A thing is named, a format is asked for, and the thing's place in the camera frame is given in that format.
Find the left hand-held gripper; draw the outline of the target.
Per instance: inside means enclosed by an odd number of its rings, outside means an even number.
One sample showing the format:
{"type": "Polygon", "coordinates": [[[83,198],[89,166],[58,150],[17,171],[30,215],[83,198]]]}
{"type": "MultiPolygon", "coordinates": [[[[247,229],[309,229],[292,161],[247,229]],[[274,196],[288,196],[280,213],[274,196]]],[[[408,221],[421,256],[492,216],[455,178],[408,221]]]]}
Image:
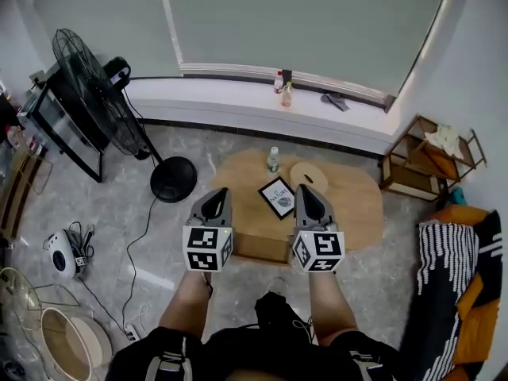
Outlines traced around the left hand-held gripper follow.
{"type": "Polygon", "coordinates": [[[232,214],[228,187],[212,190],[194,203],[182,236],[188,271],[223,270],[233,251],[232,214]]]}

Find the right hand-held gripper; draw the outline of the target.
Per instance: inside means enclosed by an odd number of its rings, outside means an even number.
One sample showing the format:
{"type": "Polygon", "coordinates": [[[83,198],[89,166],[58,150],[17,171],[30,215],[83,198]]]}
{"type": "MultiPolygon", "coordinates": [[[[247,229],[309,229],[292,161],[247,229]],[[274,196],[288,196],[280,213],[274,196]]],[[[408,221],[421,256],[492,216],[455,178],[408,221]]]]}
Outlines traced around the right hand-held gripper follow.
{"type": "MultiPolygon", "coordinates": [[[[328,229],[337,224],[332,204],[306,184],[300,184],[295,191],[294,218],[300,228],[328,229]]],[[[304,272],[333,272],[345,256],[344,234],[301,230],[294,240],[292,250],[304,272]]]]}

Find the person's right forearm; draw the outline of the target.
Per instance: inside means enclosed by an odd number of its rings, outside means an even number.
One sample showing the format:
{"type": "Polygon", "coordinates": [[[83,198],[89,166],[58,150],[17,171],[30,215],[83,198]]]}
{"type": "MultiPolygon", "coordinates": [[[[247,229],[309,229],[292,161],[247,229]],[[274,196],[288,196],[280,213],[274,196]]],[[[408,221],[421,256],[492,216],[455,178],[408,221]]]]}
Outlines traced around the person's right forearm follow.
{"type": "Polygon", "coordinates": [[[356,319],[333,272],[309,273],[310,311],[320,346],[342,333],[356,331],[356,319]]]}

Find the person's left forearm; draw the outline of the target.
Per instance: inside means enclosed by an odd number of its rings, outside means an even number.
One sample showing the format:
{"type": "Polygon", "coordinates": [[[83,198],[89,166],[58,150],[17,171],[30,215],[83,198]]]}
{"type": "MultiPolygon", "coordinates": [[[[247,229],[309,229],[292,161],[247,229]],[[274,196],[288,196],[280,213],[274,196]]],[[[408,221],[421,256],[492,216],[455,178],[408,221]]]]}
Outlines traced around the person's left forearm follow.
{"type": "Polygon", "coordinates": [[[186,271],[159,321],[159,326],[184,332],[201,340],[212,293],[210,272],[186,271]]]}

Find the wooden coffee table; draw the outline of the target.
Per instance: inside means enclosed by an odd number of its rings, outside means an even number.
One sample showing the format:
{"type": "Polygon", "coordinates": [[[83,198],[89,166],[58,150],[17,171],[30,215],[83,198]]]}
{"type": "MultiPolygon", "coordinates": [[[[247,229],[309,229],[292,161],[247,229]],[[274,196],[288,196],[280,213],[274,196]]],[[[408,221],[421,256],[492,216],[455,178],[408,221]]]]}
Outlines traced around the wooden coffee table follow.
{"type": "MultiPolygon", "coordinates": [[[[268,173],[267,154],[255,149],[233,153],[217,168],[212,187],[228,187],[232,193],[233,227],[237,234],[287,241],[293,233],[294,219],[279,219],[258,190],[275,176],[268,173]]],[[[383,235],[382,195],[375,180],[357,167],[295,155],[280,156],[279,175],[290,181],[291,168],[307,162],[316,166],[328,180],[325,197],[333,205],[345,247],[356,250],[377,245],[383,235]]]]}

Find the round wooden box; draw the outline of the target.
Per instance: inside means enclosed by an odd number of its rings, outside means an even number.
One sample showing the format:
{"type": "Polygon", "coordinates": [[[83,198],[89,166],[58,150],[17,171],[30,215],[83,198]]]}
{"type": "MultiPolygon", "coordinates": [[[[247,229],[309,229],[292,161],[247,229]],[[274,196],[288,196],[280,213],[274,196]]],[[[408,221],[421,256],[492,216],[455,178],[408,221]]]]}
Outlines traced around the round wooden box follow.
{"type": "Polygon", "coordinates": [[[329,180],[325,174],[313,164],[298,162],[289,171],[291,188],[296,191],[298,185],[305,184],[320,194],[326,194],[329,180]]]}

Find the person's beige shoe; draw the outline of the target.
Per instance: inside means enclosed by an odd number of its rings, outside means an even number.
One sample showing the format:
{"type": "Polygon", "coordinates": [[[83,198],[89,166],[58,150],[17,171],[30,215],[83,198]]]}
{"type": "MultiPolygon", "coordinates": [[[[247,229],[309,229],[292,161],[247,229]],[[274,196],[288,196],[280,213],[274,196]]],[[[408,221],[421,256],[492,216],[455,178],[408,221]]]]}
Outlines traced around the person's beige shoe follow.
{"type": "Polygon", "coordinates": [[[268,283],[265,293],[266,294],[272,293],[278,296],[285,297],[287,294],[287,288],[288,288],[287,281],[284,278],[277,276],[268,283]]]}

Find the black white striped blanket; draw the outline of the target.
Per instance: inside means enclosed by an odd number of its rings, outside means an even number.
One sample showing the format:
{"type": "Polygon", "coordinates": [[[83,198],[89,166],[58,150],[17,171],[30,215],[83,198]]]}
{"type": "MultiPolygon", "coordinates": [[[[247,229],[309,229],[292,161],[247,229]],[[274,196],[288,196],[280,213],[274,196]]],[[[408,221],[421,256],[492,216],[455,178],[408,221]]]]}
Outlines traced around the black white striped blanket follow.
{"type": "Polygon", "coordinates": [[[419,235],[412,368],[417,381],[444,381],[461,327],[458,301],[475,274],[479,238],[470,226],[439,221],[421,225],[419,235]]]}

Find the white crumpled cloth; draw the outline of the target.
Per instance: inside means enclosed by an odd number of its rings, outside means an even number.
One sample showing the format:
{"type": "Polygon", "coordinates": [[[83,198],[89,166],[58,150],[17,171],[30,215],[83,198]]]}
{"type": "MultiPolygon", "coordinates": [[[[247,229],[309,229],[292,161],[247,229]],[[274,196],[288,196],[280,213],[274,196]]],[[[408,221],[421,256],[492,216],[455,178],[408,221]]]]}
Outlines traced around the white crumpled cloth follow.
{"type": "Polygon", "coordinates": [[[458,132],[450,125],[438,125],[433,133],[425,133],[426,140],[449,156],[463,159],[464,154],[460,149],[460,137],[458,132]]]}

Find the white round appliance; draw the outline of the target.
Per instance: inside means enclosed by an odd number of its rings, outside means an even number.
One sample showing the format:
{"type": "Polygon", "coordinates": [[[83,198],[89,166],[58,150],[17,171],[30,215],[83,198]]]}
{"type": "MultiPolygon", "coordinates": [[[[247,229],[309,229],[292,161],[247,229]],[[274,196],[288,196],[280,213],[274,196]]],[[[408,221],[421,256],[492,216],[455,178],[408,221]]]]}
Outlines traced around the white round appliance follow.
{"type": "Polygon", "coordinates": [[[87,256],[81,245],[82,237],[74,230],[62,229],[43,244],[52,266],[65,279],[80,277],[87,268],[87,256]]]}

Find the black standing fan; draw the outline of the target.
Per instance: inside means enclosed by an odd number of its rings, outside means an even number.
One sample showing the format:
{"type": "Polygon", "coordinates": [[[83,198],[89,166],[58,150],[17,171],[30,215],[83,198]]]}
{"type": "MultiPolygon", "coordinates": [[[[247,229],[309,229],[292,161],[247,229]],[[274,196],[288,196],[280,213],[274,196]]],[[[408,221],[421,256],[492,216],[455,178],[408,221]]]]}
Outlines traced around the black standing fan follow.
{"type": "Polygon", "coordinates": [[[166,203],[187,198],[197,183],[196,167],[185,157],[164,159],[156,151],[122,94],[130,82],[128,62],[116,56],[100,64],[82,38],[70,29],[56,31],[52,50],[66,80],[109,141],[126,155],[154,159],[150,188],[156,198],[166,203]]]}

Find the beige round lampshade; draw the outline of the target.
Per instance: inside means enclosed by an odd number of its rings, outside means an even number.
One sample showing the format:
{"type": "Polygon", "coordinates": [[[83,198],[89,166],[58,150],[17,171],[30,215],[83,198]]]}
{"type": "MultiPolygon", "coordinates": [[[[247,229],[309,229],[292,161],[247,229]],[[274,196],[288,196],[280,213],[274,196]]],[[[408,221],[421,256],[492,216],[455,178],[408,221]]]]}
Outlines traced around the beige round lampshade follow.
{"type": "Polygon", "coordinates": [[[71,381],[91,381],[113,357],[110,339],[93,319],[69,316],[54,307],[40,318],[44,346],[56,368],[71,381]]]}

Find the black glass-door fridge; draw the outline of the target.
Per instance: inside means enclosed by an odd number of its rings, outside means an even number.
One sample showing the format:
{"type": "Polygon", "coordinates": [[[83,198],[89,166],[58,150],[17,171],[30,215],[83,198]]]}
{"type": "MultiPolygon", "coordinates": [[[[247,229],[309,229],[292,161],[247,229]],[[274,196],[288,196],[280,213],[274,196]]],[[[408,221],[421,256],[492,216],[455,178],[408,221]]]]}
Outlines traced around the black glass-door fridge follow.
{"type": "Polygon", "coordinates": [[[94,181],[102,182],[102,155],[109,144],[58,64],[31,75],[33,88],[19,117],[66,154],[94,181]]]}

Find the wide grey roller blind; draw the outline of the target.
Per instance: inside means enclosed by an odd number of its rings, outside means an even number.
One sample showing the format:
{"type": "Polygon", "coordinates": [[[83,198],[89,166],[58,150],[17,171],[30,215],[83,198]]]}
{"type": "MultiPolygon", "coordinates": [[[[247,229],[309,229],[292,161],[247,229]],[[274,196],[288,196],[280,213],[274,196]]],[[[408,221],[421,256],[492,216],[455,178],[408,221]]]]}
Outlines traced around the wide grey roller blind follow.
{"type": "Polygon", "coordinates": [[[185,72],[268,75],[397,95],[442,0],[166,0],[185,72]]]}

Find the narrow grey roller blind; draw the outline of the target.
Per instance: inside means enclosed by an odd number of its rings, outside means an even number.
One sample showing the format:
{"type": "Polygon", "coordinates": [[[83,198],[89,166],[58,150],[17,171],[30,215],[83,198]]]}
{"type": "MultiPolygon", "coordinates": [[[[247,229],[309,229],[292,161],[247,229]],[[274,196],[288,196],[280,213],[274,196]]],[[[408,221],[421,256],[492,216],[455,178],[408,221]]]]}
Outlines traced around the narrow grey roller blind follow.
{"type": "Polygon", "coordinates": [[[48,37],[78,34],[100,60],[121,56],[134,77],[180,74],[163,0],[33,0],[48,37]]]}

